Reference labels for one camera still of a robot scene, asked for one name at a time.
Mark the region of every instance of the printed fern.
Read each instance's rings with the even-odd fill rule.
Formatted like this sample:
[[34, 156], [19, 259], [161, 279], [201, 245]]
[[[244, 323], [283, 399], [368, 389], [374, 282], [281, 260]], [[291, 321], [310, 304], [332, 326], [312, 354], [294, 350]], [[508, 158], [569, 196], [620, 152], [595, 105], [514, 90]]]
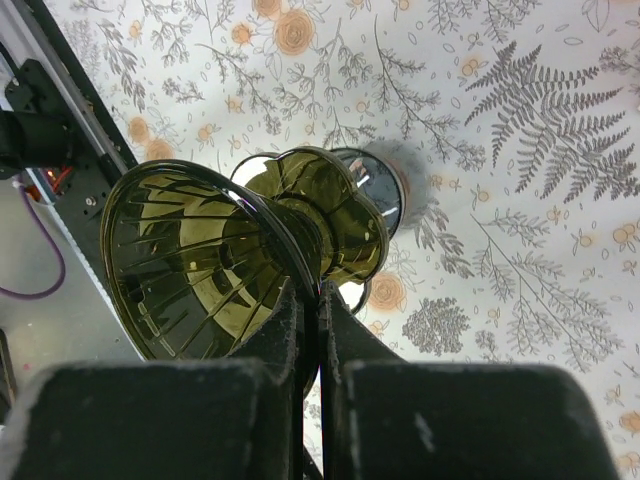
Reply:
[[609, 193], [612, 200], [640, 194], [636, 164], [629, 161], [635, 144], [619, 146], [629, 128], [614, 131], [625, 112], [588, 114], [590, 109], [613, 99], [621, 89], [576, 92], [596, 78], [599, 69], [573, 72], [537, 63], [541, 47], [514, 59], [516, 42], [497, 52], [491, 69], [467, 88], [491, 88], [471, 111], [465, 125], [495, 111], [492, 125], [493, 166], [504, 146], [516, 136], [520, 178], [516, 192], [531, 186], [544, 172], [541, 198], [548, 197], [563, 181], [569, 183], [564, 202], [593, 188], [594, 200]]

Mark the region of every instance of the table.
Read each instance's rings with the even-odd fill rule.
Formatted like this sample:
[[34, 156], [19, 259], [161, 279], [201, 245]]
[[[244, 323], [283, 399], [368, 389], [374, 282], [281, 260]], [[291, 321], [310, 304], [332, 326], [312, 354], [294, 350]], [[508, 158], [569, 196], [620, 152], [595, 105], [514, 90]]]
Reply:
[[409, 360], [568, 369], [637, 475], [637, 0], [48, 4], [139, 161], [415, 149], [429, 208], [359, 318]]

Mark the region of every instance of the floral tablecloth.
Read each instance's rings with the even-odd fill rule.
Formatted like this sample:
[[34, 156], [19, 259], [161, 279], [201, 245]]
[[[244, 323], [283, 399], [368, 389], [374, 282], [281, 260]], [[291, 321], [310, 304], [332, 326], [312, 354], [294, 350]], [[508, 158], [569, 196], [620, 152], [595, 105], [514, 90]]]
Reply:
[[359, 318], [410, 360], [571, 371], [638, 475], [638, 0], [49, 7], [140, 161], [229, 174], [301, 144], [414, 149], [428, 209]]

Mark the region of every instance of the gray floor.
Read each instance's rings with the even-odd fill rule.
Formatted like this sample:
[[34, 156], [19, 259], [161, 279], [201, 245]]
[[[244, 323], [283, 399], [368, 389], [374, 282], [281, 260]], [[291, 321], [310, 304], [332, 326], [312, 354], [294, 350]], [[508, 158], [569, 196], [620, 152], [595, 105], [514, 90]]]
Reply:
[[[18, 388], [61, 362], [138, 360], [124, 331], [57, 228], [47, 207], [36, 206], [60, 246], [67, 277], [58, 292], [37, 301], [0, 295], [0, 328], [7, 334]], [[55, 282], [58, 266], [11, 181], [0, 181], [0, 285], [37, 292]]]

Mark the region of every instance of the purple cable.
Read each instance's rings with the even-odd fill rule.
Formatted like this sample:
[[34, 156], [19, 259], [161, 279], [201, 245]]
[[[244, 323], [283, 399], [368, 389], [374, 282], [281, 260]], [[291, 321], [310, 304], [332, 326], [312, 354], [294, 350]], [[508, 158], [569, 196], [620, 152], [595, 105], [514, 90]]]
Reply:
[[48, 289], [43, 290], [42, 292], [19, 293], [19, 292], [13, 292], [11, 290], [7, 290], [6, 288], [0, 287], [0, 293], [6, 295], [7, 297], [15, 298], [17, 300], [40, 300], [41, 298], [48, 297], [49, 295], [56, 292], [60, 288], [60, 286], [62, 285], [62, 282], [64, 282], [64, 277], [67, 274], [67, 269], [64, 264], [64, 258], [62, 257], [62, 253], [60, 253], [60, 249], [56, 245], [56, 242], [53, 240], [53, 238], [51, 238], [51, 235], [49, 235], [49, 232], [47, 231], [45, 226], [40, 221], [40, 218], [38, 217], [38, 214], [36, 213], [36, 211], [33, 209], [33, 206], [29, 201], [29, 196], [27, 195], [27, 192], [24, 189], [24, 185], [22, 184], [20, 176], [14, 177], [13, 181], [14, 181], [14, 185], [17, 187], [18, 191], [20, 192], [22, 201], [27, 207], [27, 210], [29, 211], [31, 218], [33, 218], [33, 220], [36, 222], [36, 225], [38, 225], [40, 231], [42, 232], [44, 237], [47, 239], [47, 242], [49, 243], [49, 245], [51, 245], [53, 252], [56, 254], [56, 258], [58, 259], [58, 265], [60, 265], [60, 274], [58, 275], [58, 279], [56, 280], [56, 283], [54, 283]]

